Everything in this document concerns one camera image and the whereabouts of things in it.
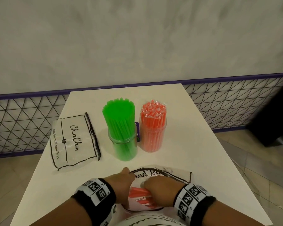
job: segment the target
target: clear plastic cup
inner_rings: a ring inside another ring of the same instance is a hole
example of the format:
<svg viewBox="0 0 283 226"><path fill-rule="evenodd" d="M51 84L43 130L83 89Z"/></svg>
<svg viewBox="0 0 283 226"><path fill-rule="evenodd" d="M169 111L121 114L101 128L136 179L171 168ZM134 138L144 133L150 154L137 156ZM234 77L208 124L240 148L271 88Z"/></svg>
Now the clear plastic cup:
<svg viewBox="0 0 283 226"><path fill-rule="evenodd" d="M161 148L162 141L164 139L164 131L166 129L166 123L161 128L153 129L144 126L141 119L139 119L140 142L141 142L141 148L144 151L155 152Z"/></svg>
<svg viewBox="0 0 283 226"><path fill-rule="evenodd" d="M132 137L126 140L113 139L108 130L108 137L111 140L116 156L121 161L129 161L133 159L137 154L137 132Z"/></svg>

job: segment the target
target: white wall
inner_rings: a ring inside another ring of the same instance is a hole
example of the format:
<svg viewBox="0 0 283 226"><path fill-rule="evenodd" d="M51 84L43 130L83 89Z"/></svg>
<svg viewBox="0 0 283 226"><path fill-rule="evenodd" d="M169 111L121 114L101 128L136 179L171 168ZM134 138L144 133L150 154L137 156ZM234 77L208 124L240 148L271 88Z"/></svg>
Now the white wall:
<svg viewBox="0 0 283 226"><path fill-rule="evenodd" d="M0 0L0 94L283 72L283 0Z"/></svg>

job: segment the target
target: wristband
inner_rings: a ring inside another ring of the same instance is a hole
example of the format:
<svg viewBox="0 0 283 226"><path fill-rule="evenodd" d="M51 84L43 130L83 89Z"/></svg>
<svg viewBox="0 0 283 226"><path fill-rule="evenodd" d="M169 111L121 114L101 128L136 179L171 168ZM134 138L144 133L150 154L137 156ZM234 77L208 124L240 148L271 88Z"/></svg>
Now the wristband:
<svg viewBox="0 0 283 226"><path fill-rule="evenodd" d="M116 195L108 182L102 178L89 180L79 186L74 198L89 215L92 226L107 226L112 218Z"/></svg>
<svg viewBox="0 0 283 226"><path fill-rule="evenodd" d="M201 226L208 208L216 201L202 186L187 184L177 193L173 206L189 225Z"/></svg>

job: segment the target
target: green straw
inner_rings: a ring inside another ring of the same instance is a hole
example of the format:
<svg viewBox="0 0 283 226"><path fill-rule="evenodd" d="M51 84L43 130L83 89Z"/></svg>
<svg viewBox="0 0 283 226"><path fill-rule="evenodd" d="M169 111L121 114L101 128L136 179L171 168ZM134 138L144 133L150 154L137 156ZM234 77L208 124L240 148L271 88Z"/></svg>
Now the green straw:
<svg viewBox="0 0 283 226"><path fill-rule="evenodd" d="M133 102L123 98L108 101L103 108L103 115L111 138L117 140L117 143L113 142L117 157L123 161L134 158L137 153L137 144L136 138L132 139L136 135Z"/></svg>

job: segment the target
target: hand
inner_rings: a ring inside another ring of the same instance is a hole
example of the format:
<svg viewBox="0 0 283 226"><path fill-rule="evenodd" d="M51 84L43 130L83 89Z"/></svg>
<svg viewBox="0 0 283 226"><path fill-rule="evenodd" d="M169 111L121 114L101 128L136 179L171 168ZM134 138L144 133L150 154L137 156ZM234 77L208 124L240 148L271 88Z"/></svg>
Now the hand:
<svg viewBox="0 0 283 226"><path fill-rule="evenodd" d="M132 182L135 180L134 173L130 173L129 168L125 167L120 173L110 175L103 179L112 186L117 197L116 203L122 204L125 208L128 208L129 189Z"/></svg>
<svg viewBox="0 0 283 226"><path fill-rule="evenodd" d="M174 198L184 185L165 176L153 176L144 182L144 188L151 192L157 205L163 207L173 207Z"/></svg>

